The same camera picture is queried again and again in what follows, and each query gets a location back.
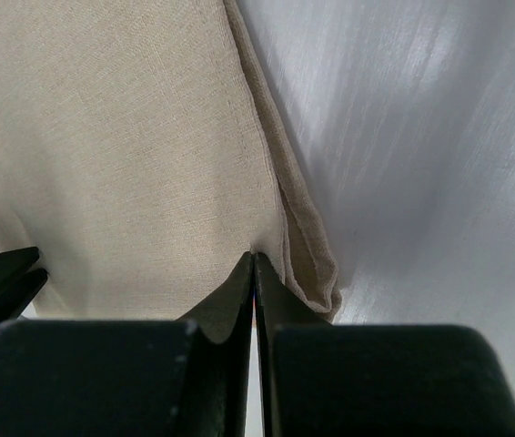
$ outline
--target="fabric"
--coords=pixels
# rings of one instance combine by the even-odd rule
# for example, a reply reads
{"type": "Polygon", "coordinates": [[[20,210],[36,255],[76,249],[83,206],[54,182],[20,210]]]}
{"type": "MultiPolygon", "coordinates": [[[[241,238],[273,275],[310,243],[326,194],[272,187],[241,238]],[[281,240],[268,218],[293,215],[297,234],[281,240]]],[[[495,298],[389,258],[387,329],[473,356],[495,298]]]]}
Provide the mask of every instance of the fabric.
{"type": "Polygon", "coordinates": [[[233,0],[0,2],[0,250],[40,315],[175,318],[245,250],[331,318],[337,267],[233,0]]]}

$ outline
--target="folded cloth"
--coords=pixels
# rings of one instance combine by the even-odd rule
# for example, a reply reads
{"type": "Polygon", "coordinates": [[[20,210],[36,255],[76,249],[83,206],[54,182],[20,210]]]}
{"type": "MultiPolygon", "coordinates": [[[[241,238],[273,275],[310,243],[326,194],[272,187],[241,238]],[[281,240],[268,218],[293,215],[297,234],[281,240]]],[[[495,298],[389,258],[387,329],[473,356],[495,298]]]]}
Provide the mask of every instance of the folded cloth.
{"type": "Polygon", "coordinates": [[[337,267],[234,0],[0,2],[0,250],[40,315],[175,318],[265,252],[330,319],[337,267]]]}

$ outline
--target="beige towel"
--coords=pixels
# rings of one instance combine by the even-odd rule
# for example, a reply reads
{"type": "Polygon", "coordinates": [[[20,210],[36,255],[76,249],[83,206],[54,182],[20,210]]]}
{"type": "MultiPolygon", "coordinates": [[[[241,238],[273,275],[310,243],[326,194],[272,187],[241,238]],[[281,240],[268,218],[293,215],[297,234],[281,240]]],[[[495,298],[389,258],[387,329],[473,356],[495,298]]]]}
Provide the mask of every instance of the beige towel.
{"type": "Polygon", "coordinates": [[[0,250],[41,315],[175,318],[244,250],[315,311],[337,268],[234,0],[0,2],[0,250]]]}

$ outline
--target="shiny gray surface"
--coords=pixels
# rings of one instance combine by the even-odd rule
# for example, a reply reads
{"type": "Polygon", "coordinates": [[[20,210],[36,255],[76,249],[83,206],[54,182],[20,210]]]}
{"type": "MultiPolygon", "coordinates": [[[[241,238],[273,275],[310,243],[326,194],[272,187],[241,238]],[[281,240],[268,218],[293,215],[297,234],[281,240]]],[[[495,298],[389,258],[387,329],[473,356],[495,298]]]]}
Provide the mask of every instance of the shiny gray surface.
{"type": "Polygon", "coordinates": [[[515,1],[239,0],[345,322],[455,322],[515,389],[515,1]]]}

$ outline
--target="metallic surface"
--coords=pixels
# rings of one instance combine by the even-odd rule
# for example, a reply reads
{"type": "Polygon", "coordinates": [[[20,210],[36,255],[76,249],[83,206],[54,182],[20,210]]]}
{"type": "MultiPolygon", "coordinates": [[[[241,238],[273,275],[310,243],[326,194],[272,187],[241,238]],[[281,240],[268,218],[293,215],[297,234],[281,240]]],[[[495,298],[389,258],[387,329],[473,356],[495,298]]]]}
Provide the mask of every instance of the metallic surface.
{"type": "Polygon", "coordinates": [[[342,322],[455,322],[515,390],[515,1],[238,0],[342,322]]]}

